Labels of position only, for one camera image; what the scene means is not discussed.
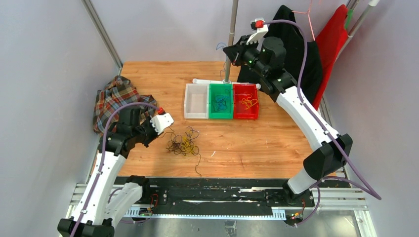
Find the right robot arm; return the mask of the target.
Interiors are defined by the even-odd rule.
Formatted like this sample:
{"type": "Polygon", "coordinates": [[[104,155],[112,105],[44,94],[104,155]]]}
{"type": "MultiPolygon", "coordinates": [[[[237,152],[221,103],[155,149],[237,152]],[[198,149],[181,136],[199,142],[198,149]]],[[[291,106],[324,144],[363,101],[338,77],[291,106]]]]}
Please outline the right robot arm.
{"type": "Polygon", "coordinates": [[[260,50],[247,43],[250,36],[223,49],[234,66],[247,66],[257,74],[262,91],[282,107],[305,135],[312,149],[303,169],[283,186],[283,201],[290,206],[302,200],[302,193],[346,164],[353,140],[328,125],[297,87],[297,80],[286,71],[286,49],[281,39],[267,37],[260,50]]]}

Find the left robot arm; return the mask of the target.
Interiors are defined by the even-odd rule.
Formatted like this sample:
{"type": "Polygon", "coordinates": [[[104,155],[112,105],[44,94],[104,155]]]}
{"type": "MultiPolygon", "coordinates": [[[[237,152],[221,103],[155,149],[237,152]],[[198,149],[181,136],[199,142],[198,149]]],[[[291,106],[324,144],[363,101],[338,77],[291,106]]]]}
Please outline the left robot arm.
{"type": "Polygon", "coordinates": [[[117,122],[108,125],[99,143],[93,176],[70,218],[59,221],[57,230],[63,237],[112,237],[125,213],[138,202],[151,199],[149,179],[130,176],[122,189],[110,198],[115,179],[128,154],[136,144],[145,147],[157,139],[174,119],[162,108],[154,116],[141,119],[144,110],[124,107],[117,122]]]}

